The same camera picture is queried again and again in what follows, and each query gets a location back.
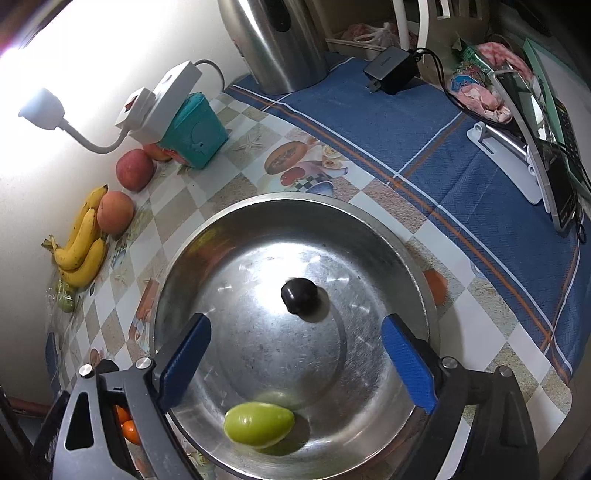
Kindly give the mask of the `orange tangerine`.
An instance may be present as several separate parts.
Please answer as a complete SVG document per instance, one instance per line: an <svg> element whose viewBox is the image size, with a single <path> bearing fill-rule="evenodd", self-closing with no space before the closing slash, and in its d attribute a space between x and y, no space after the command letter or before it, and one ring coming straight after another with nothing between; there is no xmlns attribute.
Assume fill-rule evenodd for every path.
<svg viewBox="0 0 591 480"><path fill-rule="evenodd" d="M130 413L127 409L125 409L119 405L116 405L114 407L114 409L115 409L117 421L120 425L124 424L125 422L127 422L131 419Z"/></svg>
<svg viewBox="0 0 591 480"><path fill-rule="evenodd" d="M132 420L127 420L121 424L121 431L124 438L134 445L140 445L141 440L135 426L135 423Z"/></svg>

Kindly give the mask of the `black plum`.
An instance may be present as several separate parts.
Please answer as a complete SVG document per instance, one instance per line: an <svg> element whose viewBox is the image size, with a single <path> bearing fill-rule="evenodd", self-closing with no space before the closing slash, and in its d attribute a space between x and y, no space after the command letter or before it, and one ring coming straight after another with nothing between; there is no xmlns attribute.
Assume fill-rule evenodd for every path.
<svg viewBox="0 0 591 480"><path fill-rule="evenodd" d="M318 286L307 278L291 278L280 288L280 297L290 314L308 316L320 305Z"/></svg>

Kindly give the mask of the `checkered fruit print tablecloth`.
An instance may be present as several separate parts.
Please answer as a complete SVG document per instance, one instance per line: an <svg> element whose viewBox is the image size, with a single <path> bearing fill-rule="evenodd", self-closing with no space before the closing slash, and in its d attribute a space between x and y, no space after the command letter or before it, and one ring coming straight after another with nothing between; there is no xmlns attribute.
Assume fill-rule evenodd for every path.
<svg viewBox="0 0 591 480"><path fill-rule="evenodd" d="M570 409L560 328L584 245L467 136L440 91L211 103L230 136L165 167L107 258L56 479L536 479ZM118 291L117 276L129 281Z"/></svg>

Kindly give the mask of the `large steel bowl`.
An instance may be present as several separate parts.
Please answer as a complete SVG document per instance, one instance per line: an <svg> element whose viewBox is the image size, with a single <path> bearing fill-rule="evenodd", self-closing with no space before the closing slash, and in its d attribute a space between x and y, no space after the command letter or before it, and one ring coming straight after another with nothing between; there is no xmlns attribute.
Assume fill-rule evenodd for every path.
<svg viewBox="0 0 591 480"><path fill-rule="evenodd" d="M290 314L280 288L318 286L320 305ZM341 200L273 193L202 223L170 261L153 310L159 350L190 316L211 343L170 419L223 474L243 479L391 475L425 425L382 343L396 314L439 342L437 310L417 262L372 215ZM293 430L256 449L229 440L226 412L246 402L294 413Z"/></svg>

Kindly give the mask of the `peach coloured apple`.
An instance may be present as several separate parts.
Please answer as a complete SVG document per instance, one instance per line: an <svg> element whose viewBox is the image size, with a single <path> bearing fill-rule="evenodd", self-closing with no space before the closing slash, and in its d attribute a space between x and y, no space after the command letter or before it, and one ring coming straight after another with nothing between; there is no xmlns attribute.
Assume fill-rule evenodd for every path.
<svg viewBox="0 0 591 480"><path fill-rule="evenodd" d="M128 195L109 191L101 199L97 210L97 223L108 235L119 237L130 225L134 216L134 205Z"/></svg>

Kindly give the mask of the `red apple middle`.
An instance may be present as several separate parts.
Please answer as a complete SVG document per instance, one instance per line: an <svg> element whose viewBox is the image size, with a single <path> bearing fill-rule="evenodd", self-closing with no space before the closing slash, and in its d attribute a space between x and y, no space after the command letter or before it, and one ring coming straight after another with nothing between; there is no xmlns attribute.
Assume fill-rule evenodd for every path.
<svg viewBox="0 0 591 480"><path fill-rule="evenodd" d="M142 150L133 149L119 158L115 175L122 187L140 192L151 181L155 172L152 159Z"/></svg>

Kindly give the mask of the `red apple far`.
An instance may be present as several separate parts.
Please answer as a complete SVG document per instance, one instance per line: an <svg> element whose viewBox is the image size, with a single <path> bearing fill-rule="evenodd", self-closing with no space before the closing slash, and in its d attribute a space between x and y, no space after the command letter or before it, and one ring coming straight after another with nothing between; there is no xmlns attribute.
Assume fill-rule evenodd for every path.
<svg viewBox="0 0 591 480"><path fill-rule="evenodd" d="M161 149L157 144L143 145L142 150L146 155L156 162L168 162L171 160L171 156Z"/></svg>

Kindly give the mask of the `teal plastic box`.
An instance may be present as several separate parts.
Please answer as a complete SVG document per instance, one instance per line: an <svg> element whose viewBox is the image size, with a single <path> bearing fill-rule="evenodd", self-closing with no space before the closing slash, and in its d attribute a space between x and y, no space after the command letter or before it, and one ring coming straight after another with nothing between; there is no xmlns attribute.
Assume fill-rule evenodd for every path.
<svg viewBox="0 0 591 480"><path fill-rule="evenodd" d="M157 145L172 159L193 169L204 169L228 132L200 92L190 94Z"/></svg>

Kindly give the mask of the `blue plaid cloth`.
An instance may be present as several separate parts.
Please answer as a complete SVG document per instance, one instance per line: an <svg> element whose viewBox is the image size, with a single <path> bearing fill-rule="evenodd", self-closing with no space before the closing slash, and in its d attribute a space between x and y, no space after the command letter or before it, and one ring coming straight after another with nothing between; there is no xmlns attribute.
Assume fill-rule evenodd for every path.
<svg viewBox="0 0 591 480"><path fill-rule="evenodd" d="M329 55L325 80L289 95L250 76L226 93L315 135L389 184L486 275L564 381L590 336L590 221L558 232L467 133L474 122L431 84L372 92L365 62Z"/></svg>

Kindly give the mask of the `white phone stand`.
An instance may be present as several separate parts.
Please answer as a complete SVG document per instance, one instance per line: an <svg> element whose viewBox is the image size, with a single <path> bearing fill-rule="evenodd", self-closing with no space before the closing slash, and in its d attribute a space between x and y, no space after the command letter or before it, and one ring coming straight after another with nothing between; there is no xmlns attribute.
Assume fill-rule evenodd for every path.
<svg viewBox="0 0 591 480"><path fill-rule="evenodd" d="M529 203L536 205L542 201L534 168L522 144L483 122L475 123L467 131L467 137L503 171Z"/></svg>

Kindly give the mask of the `black smartphone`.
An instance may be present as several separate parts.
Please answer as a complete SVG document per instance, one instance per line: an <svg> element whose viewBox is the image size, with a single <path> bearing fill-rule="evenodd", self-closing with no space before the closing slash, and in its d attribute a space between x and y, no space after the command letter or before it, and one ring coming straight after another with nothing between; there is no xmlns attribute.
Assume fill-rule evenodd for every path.
<svg viewBox="0 0 591 480"><path fill-rule="evenodd" d="M493 71L488 76L519 126L544 206L555 229L563 232L575 217L578 199L541 96L516 70Z"/></svg>

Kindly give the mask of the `pink snack bag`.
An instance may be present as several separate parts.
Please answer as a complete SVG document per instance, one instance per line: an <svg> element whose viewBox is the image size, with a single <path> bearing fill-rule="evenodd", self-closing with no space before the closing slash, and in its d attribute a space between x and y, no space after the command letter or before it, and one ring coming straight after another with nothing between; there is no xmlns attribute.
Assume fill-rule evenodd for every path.
<svg viewBox="0 0 591 480"><path fill-rule="evenodd" d="M452 50L459 65L448 82L449 91L480 117L501 124L512 120L509 107L489 78L491 72L515 70L537 96L541 94L539 80L529 65L503 43L473 45L459 39Z"/></svg>

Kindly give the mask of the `white gooseneck lamp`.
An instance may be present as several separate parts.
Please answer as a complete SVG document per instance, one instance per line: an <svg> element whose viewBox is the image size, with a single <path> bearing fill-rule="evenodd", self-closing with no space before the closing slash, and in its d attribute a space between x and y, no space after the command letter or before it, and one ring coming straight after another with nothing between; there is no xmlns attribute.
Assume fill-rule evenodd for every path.
<svg viewBox="0 0 591 480"><path fill-rule="evenodd" d="M36 127L43 130L63 130L86 150L96 154L108 154L118 148L127 137L129 130L122 129L117 139L108 146L99 146L90 142L65 119L65 110L61 101L49 90L39 90L24 105L18 116L25 118Z"/></svg>

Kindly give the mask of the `black power adapter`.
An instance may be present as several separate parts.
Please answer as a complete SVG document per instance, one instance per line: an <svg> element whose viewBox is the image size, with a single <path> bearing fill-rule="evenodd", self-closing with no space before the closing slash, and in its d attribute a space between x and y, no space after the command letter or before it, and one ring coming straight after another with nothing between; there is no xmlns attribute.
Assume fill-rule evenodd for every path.
<svg viewBox="0 0 591 480"><path fill-rule="evenodd" d="M367 88L370 92L383 91L395 95L419 75L416 52L388 47L363 68L363 73L369 79Z"/></svg>

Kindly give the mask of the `white shelf rack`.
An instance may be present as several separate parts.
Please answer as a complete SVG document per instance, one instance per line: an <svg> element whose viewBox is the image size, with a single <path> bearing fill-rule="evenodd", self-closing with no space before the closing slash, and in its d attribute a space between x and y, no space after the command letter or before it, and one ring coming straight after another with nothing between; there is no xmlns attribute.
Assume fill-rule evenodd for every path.
<svg viewBox="0 0 591 480"><path fill-rule="evenodd" d="M457 63L452 47L458 41L485 41L490 21L489 3L459 1L311 1L315 25L332 52L365 60L375 59L384 48L374 41L346 39L349 27L390 24L401 47L433 50L451 67Z"/></svg>

